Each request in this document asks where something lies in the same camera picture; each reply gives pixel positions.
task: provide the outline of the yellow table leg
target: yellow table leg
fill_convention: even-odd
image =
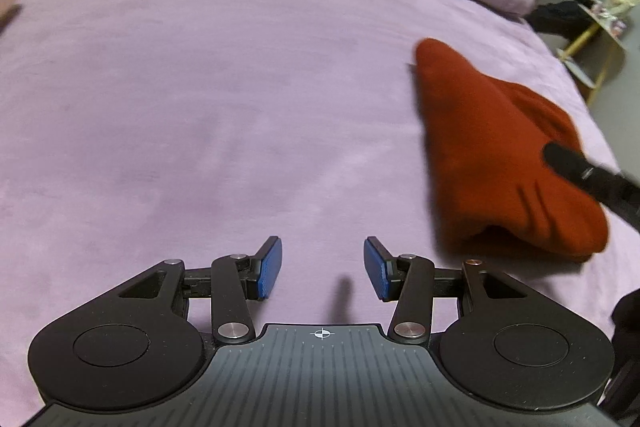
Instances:
[[[611,63],[613,62],[613,57],[616,55],[616,47],[617,44],[615,41],[612,41],[609,45],[609,52],[607,53],[607,58],[604,61],[604,65],[598,73],[598,77],[596,78],[595,87],[589,93],[589,98],[587,99],[587,106],[591,106],[593,100],[596,98],[596,95],[600,91],[602,84],[604,84],[605,79],[607,78],[607,73],[609,73],[609,68],[611,67]]]
[[[575,41],[572,42],[571,45],[569,45],[569,47],[565,49],[558,58],[564,61],[567,60],[568,57],[573,57],[575,54],[577,54],[577,52],[585,47],[587,42],[593,39],[596,33],[601,29],[602,26],[600,26],[597,22],[594,22],[591,26],[589,26],[587,31],[585,31],[582,35],[575,39]]]

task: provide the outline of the circular black cover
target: circular black cover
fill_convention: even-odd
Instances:
[[[171,309],[155,299],[98,299],[33,339],[29,368],[46,399],[87,410],[133,409],[178,391],[202,367],[200,334]]]
[[[453,323],[440,341],[449,376],[510,409],[560,409],[599,393],[613,364],[604,333],[555,303],[526,300],[497,299]]]

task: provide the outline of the bed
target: bed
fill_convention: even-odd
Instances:
[[[208,266],[279,235],[257,329],[388,324],[368,235],[459,266],[433,237],[422,38],[557,103],[586,154],[615,166],[561,64],[484,1],[21,0],[0,34],[3,427],[42,405],[26,365],[38,330],[162,259]],[[607,250],[588,263],[491,263],[610,335],[613,307],[640,287],[640,239],[608,217]],[[190,320],[206,330],[208,312],[194,301]],[[437,302],[433,330],[455,318]]]

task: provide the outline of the gray gripper base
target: gray gripper base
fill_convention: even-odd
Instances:
[[[269,325],[222,347],[183,393],[145,410],[96,414],[51,405],[30,427],[527,427],[615,425],[596,407],[540,415],[493,409],[443,377],[421,347],[375,326]]]

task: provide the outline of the black object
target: black object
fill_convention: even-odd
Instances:
[[[612,426],[594,405],[613,363],[604,334],[480,261],[436,269],[364,244],[379,326],[267,325],[245,299],[268,297],[282,259],[271,237],[254,256],[209,269],[167,260],[45,327],[29,365],[45,408],[30,427]],[[211,297],[212,331],[186,321]],[[431,334],[434,297],[460,319]]]
[[[595,166],[580,153],[557,143],[545,145],[543,158],[556,174],[608,206],[640,232],[640,187],[636,182]]]
[[[580,4],[591,8],[594,1],[573,0],[540,5],[524,19],[534,31],[560,35],[573,41],[593,24],[593,19],[580,8]]]

